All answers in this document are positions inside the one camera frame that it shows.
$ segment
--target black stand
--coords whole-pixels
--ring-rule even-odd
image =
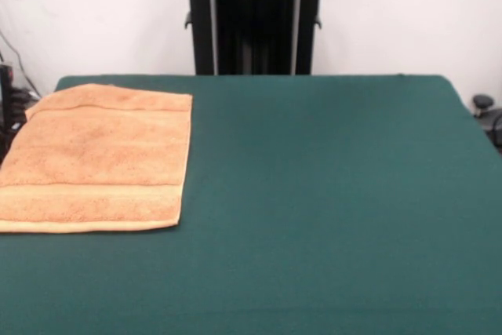
[[[318,0],[191,0],[197,75],[309,75]]]

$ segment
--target towel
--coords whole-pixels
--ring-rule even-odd
[[[178,224],[187,94],[86,84],[27,111],[0,169],[0,231],[140,231]]]

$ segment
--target white wall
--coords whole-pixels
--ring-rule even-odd
[[[64,75],[192,74],[188,8],[188,0],[0,0],[0,28],[47,93]],[[315,74],[442,74],[466,102],[478,92],[502,102],[502,0],[322,0],[321,18]]]

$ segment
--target wire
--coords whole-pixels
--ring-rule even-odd
[[[23,73],[23,76],[24,78],[26,79],[28,85],[31,87],[31,89],[33,89],[33,91],[35,92],[35,94],[39,97],[39,98],[42,98],[42,95],[40,94],[40,92],[38,91],[37,87],[35,86],[35,84],[33,84],[33,82],[30,80],[30,78],[28,77],[26,71],[24,70],[24,66],[23,66],[23,61],[21,60],[21,55],[19,54],[19,52],[14,48],[14,46],[9,42],[9,40],[7,39],[7,37],[3,34],[2,30],[0,30],[0,37],[2,37],[3,39],[3,42],[5,42],[5,44],[13,51],[14,54],[16,54],[17,56],[17,61],[19,62],[19,68],[21,70],[21,72]]]

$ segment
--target green felt surface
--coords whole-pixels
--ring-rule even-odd
[[[193,93],[181,223],[0,235],[0,334],[502,333],[502,165],[440,77]]]

